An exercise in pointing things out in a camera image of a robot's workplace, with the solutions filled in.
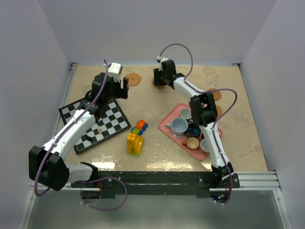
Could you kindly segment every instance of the pink tray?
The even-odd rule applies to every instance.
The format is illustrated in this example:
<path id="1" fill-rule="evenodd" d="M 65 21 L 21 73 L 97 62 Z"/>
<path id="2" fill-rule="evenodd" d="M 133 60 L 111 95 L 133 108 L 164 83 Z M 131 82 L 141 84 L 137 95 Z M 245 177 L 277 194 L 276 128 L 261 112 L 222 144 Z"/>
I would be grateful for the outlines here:
<path id="1" fill-rule="evenodd" d="M 182 108 L 189 108 L 187 105 L 185 104 L 178 104 L 161 122 L 159 125 L 159 128 L 167 135 L 169 136 L 172 140 L 174 140 L 178 145 L 180 145 L 183 149 L 185 149 L 190 155 L 192 155 L 193 157 L 195 157 L 197 160 L 205 160 L 205 158 L 207 157 L 207 155 L 205 153 L 202 152 L 202 150 L 196 149 L 196 150 L 190 150 L 188 149 L 186 146 L 182 145 L 182 142 L 186 142 L 187 141 L 187 137 L 184 135 L 182 137 L 174 137 L 171 133 L 171 131 L 169 129 L 166 128 L 166 124 L 170 123 L 174 118 L 179 117 L 179 113 L 181 111 Z"/>

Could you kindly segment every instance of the chessboard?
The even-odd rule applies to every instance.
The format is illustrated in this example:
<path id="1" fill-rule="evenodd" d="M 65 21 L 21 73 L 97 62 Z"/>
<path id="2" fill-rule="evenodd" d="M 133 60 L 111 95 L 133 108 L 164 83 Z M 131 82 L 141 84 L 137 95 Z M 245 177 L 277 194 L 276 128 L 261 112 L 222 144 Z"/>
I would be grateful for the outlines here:
<path id="1" fill-rule="evenodd" d="M 66 125 L 73 117 L 77 107 L 82 99 L 75 101 L 59 109 L 63 123 Z M 98 126 L 101 127 L 102 133 L 98 132 Z M 107 106 L 106 112 L 102 115 L 99 121 L 93 125 L 74 146 L 76 154 L 81 154 L 86 150 L 106 141 L 127 130 L 131 125 L 121 110 L 120 106 L 113 99 Z"/>

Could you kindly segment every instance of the table surface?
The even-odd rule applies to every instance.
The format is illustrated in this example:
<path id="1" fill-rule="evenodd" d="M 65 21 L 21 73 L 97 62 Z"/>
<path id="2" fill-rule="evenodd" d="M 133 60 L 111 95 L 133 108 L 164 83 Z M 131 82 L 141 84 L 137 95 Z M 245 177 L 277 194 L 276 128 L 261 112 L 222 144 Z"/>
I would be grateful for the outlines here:
<path id="1" fill-rule="evenodd" d="M 156 89 L 152 86 L 153 68 L 156 66 L 124 66 L 122 75 L 138 73 L 140 84 L 130 87 L 128 99 L 117 99 L 132 126 L 143 119 L 149 127 L 143 133 L 145 139 L 141 156 L 126 153 L 126 130 L 98 146 L 76 155 L 71 150 L 66 164 L 88 162 L 99 170 L 118 171 L 211 171 L 211 158 L 198 161 L 159 129 L 159 123 L 177 104 L 188 104 L 188 100 L 170 87 Z M 177 72 L 187 74 L 189 67 L 177 66 Z M 67 104 L 84 97 L 91 89 L 96 75 L 105 68 L 98 65 L 78 66 L 71 86 Z M 237 91 L 238 100 L 233 109 L 219 122 L 223 132 L 222 144 L 235 171 L 267 171 L 261 144 L 257 135 L 251 108 L 242 77 L 237 66 L 194 66 L 188 80 L 197 87 L 228 87 Z M 222 92 L 216 101 L 225 111 L 234 99 L 231 92 Z"/>

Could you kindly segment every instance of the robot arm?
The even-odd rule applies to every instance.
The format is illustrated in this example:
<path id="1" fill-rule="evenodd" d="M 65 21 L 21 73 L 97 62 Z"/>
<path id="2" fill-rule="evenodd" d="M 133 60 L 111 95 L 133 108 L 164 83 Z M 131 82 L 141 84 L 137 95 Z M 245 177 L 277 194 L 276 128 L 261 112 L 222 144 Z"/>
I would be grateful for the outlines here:
<path id="1" fill-rule="evenodd" d="M 122 66 L 117 63 L 112 63 L 108 68 L 108 75 L 105 75 L 105 73 L 97 75 L 92 82 L 92 90 L 86 94 L 74 116 L 65 127 L 53 139 L 44 144 L 43 147 L 34 146 L 30 150 L 30 179 L 35 180 L 42 159 L 48 150 L 51 149 L 55 139 L 57 139 L 65 128 L 73 122 L 74 125 L 71 126 L 51 150 L 39 176 L 39 183 L 58 191 L 68 182 L 95 179 L 97 176 L 96 167 L 84 162 L 78 165 L 65 165 L 64 161 L 70 149 L 76 144 L 80 137 L 100 119 L 101 115 L 106 111 L 108 103 L 113 98 L 127 99 L 129 90 L 128 79 L 122 79 L 120 76 L 121 72 Z M 99 96 L 96 103 L 76 121 L 76 118 L 84 112 L 96 97 L 105 77 L 107 77 L 107 79 L 102 94 Z"/>
<path id="2" fill-rule="evenodd" d="M 207 145 L 211 155 L 212 170 L 216 178 L 221 181 L 229 177 L 228 171 L 225 166 L 229 166 L 231 174 L 233 175 L 232 165 L 226 156 L 223 145 L 217 129 L 217 123 L 214 126 L 216 135 L 215 138 L 212 133 L 213 125 L 217 119 L 217 109 L 212 93 L 200 93 L 197 87 L 188 82 L 193 88 L 188 86 L 184 80 L 184 75 L 176 72 L 175 64 L 172 60 L 167 58 L 157 59 L 160 62 L 160 67 L 154 69 L 154 85 L 168 85 L 174 90 L 181 92 L 187 99 L 191 101 L 192 119 L 198 125 L 207 141 Z M 216 142 L 221 149 L 224 160 L 219 153 Z"/>

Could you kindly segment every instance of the wooden coaster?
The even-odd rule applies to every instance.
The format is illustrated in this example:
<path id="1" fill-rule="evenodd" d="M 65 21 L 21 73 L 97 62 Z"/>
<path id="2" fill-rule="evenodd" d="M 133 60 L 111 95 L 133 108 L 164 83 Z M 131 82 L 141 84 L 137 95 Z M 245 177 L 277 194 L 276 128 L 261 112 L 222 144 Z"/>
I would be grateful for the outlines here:
<path id="1" fill-rule="evenodd" d="M 216 109 L 217 109 L 217 117 L 221 116 L 223 114 L 223 110 L 220 106 L 216 105 Z"/>
<path id="2" fill-rule="evenodd" d="M 153 84 L 153 79 L 152 79 L 152 85 L 153 85 L 155 88 L 157 88 L 157 89 L 163 89 L 163 88 L 166 87 L 166 85 L 163 85 L 163 86 L 155 86 L 155 85 Z"/>
<path id="3" fill-rule="evenodd" d="M 136 86 L 141 82 L 141 76 L 137 73 L 129 73 L 125 76 L 128 78 L 128 86 Z"/>
<path id="4" fill-rule="evenodd" d="M 216 88 L 210 88 L 207 91 L 213 91 L 213 90 L 216 90 Z M 213 92 L 213 97 L 214 97 L 215 101 L 220 100 L 221 99 L 221 92 Z"/>

